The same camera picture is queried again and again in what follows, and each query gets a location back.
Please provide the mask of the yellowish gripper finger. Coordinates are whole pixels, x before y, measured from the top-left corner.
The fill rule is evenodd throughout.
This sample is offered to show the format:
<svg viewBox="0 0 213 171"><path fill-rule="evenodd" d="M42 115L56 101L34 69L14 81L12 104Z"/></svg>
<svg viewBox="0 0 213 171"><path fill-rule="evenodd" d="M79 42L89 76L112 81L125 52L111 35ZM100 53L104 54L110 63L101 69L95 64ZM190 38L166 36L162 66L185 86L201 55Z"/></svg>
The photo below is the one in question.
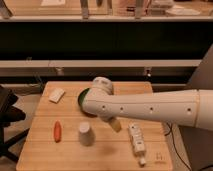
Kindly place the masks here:
<svg viewBox="0 0 213 171"><path fill-rule="evenodd" d="M120 121L116 118L111 118L109 120L109 125L111 126L111 128L115 131L115 132L120 132L122 127L120 124Z"/></svg>

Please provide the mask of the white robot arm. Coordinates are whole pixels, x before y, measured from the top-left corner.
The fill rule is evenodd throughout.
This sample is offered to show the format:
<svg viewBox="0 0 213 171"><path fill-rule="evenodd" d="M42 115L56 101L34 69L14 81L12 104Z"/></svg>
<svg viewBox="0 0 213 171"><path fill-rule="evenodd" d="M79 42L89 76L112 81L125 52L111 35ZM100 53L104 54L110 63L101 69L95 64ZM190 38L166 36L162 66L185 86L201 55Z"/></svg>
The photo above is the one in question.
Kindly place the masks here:
<svg viewBox="0 0 213 171"><path fill-rule="evenodd" d="M115 95L113 83L96 77L78 97L80 108L105 122L125 117L213 131L213 90Z"/></svg>

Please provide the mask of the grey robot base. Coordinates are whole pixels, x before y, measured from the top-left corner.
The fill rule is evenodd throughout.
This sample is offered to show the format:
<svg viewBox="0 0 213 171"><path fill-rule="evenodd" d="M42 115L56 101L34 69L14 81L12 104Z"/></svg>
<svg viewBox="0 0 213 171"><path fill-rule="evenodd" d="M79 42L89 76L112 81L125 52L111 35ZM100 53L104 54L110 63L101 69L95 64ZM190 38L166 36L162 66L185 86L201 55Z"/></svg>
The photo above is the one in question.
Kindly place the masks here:
<svg viewBox="0 0 213 171"><path fill-rule="evenodd" d="M186 89L213 90L213 44L186 84ZM213 131L180 126L192 171L213 171Z"/></svg>

